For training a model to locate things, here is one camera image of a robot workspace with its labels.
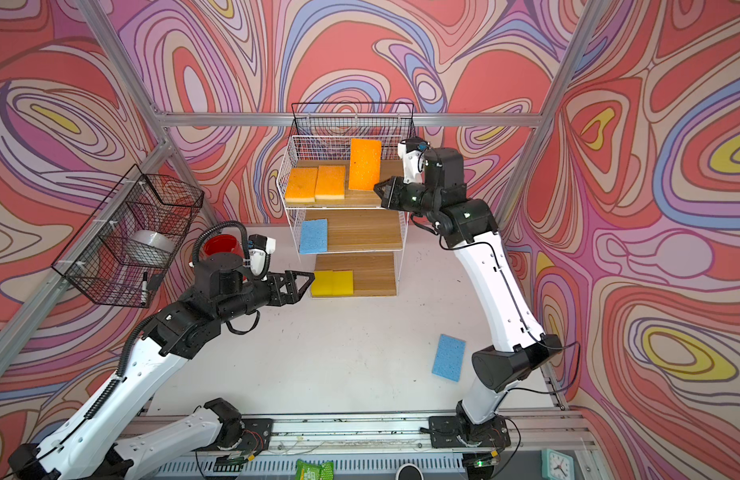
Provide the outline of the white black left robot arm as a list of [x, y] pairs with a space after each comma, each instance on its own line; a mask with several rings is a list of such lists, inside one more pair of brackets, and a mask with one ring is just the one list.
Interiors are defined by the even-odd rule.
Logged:
[[298, 303], [311, 272], [270, 269], [273, 239], [249, 236], [225, 221], [203, 231], [191, 252], [193, 284], [179, 299], [142, 320], [128, 335], [114, 373], [62, 426], [9, 457], [17, 479], [141, 479], [188, 452], [233, 450], [248, 430], [240, 412], [216, 398], [189, 416], [140, 438], [124, 429], [157, 390], [240, 316]]

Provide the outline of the yellow thick sponge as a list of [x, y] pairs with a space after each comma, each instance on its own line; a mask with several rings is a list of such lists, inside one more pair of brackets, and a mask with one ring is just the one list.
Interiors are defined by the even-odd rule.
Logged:
[[334, 272], [322, 270], [314, 272], [314, 281], [310, 286], [311, 296], [314, 298], [332, 297], [334, 291]]
[[335, 270], [332, 274], [332, 295], [335, 297], [353, 296], [354, 272], [352, 270]]

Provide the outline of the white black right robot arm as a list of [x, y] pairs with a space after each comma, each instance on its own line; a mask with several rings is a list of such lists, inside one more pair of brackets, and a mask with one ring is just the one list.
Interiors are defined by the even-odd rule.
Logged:
[[490, 346], [472, 355], [476, 379], [451, 416], [432, 416], [424, 427], [433, 447], [492, 447], [510, 444], [498, 410], [506, 396], [567, 346], [547, 333], [525, 301], [504, 252], [490, 206], [467, 194], [464, 158], [453, 148], [433, 148], [408, 138], [397, 146], [403, 173], [373, 190], [383, 208], [424, 217], [424, 230], [453, 252], [471, 280], [485, 312]]

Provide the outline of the blue sponge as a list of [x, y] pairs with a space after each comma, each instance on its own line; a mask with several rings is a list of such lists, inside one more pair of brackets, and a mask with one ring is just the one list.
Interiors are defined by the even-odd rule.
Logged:
[[433, 361], [432, 374], [446, 380], [459, 382], [465, 350], [465, 341], [441, 334]]
[[302, 224], [299, 243], [301, 255], [322, 254], [328, 251], [328, 220], [306, 220]]

